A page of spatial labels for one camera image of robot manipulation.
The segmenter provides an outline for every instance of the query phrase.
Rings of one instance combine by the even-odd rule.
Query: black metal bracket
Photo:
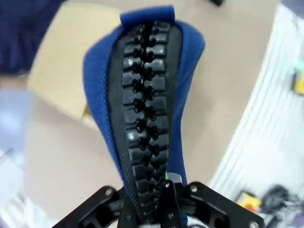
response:
[[[183,228],[182,214],[196,217],[210,228],[263,228],[264,220],[200,182],[184,187],[168,181],[161,192],[155,223],[162,228]],[[104,186],[53,228],[118,228],[141,224],[124,189]]]

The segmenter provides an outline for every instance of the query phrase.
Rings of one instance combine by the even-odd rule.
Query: dark blue clothing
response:
[[[64,0],[0,1],[0,75],[29,71]]]

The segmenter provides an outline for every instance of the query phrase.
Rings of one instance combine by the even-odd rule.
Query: zipper teeth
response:
[[[162,184],[165,180],[169,154],[168,130],[167,127],[165,127],[168,124],[165,96],[166,69],[164,62],[166,45],[164,42],[159,45],[157,38],[155,38],[158,34],[162,37],[167,35],[166,29],[161,27],[161,25],[165,25],[169,31],[168,28],[170,28],[170,25],[162,22],[155,22],[154,25],[151,26],[139,25],[133,28],[127,33],[127,36],[135,37],[133,42],[131,42],[133,51],[131,51],[131,53],[128,52],[127,48],[130,42],[127,41],[124,50],[124,56],[129,58],[126,62],[124,60],[124,72],[136,76],[128,86],[124,85],[124,88],[128,90],[128,92],[131,89],[131,96],[134,96],[131,105],[124,104],[124,110],[134,110],[136,115],[141,115],[141,118],[136,118],[135,123],[126,123],[126,129],[134,130],[136,128],[137,134],[139,134],[138,141],[129,143],[129,151],[135,148],[140,149],[139,152],[137,152],[137,155],[139,153],[138,157],[133,160],[131,159],[131,162],[134,169],[141,167],[141,170],[138,172],[133,169],[133,173],[135,175],[141,206],[140,211],[137,213],[140,219],[146,221],[153,218],[153,214],[158,207],[158,199]],[[155,54],[153,48],[159,51],[158,54]],[[163,109],[156,107],[159,105],[157,102],[160,101],[164,103]],[[161,128],[159,127],[160,121],[165,123]],[[149,183],[148,188],[144,190],[140,189],[138,186],[141,181],[147,181]],[[141,199],[141,196],[147,192],[149,193],[148,199]]]

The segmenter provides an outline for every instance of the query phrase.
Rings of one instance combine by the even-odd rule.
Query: white ribbed mat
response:
[[[296,21],[303,23],[283,5],[278,7],[255,88],[210,182],[231,200],[241,190],[261,197],[273,184],[293,193],[303,186],[304,97],[291,90],[294,65],[303,56]]]

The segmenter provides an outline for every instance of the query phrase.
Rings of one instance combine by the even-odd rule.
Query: blue fabric tab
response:
[[[172,5],[158,6],[120,15],[120,21],[125,27],[132,27],[139,23],[153,22],[155,20],[173,23],[175,21],[174,7]]]

